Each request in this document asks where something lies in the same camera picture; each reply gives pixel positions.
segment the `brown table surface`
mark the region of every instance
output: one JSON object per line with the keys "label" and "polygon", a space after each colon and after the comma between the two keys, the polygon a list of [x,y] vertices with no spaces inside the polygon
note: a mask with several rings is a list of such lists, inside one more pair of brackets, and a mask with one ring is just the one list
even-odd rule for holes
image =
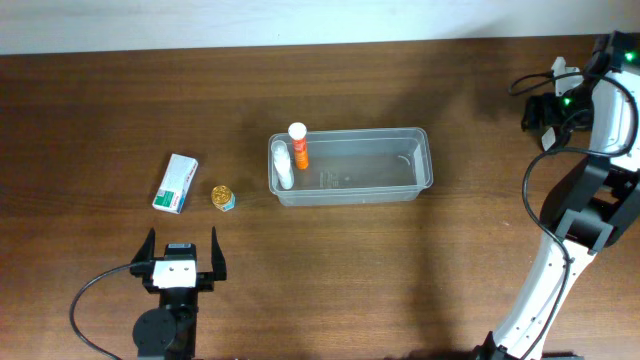
{"label": "brown table surface", "polygon": [[[200,358],[399,358],[471,350],[509,312],[540,230],[520,186],[537,139],[510,80],[593,37],[0,57],[0,357],[100,358],[69,326],[93,276],[193,242],[210,270],[215,225],[229,279],[200,295]],[[286,208],[267,187],[267,141],[310,130],[418,126],[435,182],[405,203]],[[578,142],[584,143],[582,136]],[[200,162],[183,213],[152,209],[171,153]],[[579,157],[540,164],[536,208]],[[211,205],[228,185],[236,208]],[[639,231],[587,269],[546,343],[596,359],[640,353]],[[86,335],[135,358],[157,306],[128,274],[80,301]]]}

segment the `white wall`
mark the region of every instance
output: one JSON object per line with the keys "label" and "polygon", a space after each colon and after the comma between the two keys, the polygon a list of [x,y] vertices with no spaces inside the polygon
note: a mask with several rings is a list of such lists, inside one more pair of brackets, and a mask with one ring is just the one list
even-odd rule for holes
{"label": "white wall", "polygon": [[0,0],[0,54],[640,31],[640,0]]}

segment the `white box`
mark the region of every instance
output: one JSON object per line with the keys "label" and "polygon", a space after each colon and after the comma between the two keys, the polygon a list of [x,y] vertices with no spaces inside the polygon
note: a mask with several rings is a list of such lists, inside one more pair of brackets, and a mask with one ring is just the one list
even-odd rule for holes
{"label": "white box", "polygon": [[151,205],[158,210],[180,214],[197,168],[196,159],[172,154],[162,184]]}

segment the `orange bottle with white cap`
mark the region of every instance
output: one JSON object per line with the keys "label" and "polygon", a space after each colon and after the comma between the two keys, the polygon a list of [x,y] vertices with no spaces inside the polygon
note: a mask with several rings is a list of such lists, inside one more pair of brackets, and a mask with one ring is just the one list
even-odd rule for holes
{"label": "orange bottle with white cap", "polygon": [[293,123],[289,126],[289,136],[293,141],[293,154],[296,158],[296,166],[300,170],[309,167],[309,154],[307,153],[307,127],[303,123]]}

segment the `gray plastic bin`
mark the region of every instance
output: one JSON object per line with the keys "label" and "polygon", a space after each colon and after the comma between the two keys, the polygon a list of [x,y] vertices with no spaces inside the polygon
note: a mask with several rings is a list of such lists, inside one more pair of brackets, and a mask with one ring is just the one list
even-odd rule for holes
{"label": "gray plastic bin", "polygon": [[312,131],[309,167],[293,166],[294,184],[284,190],[271,154],[288,134],[269,139],[269,189],[285,206],[366,204],[414,200],[433,183],[427,134],[420,128]]}

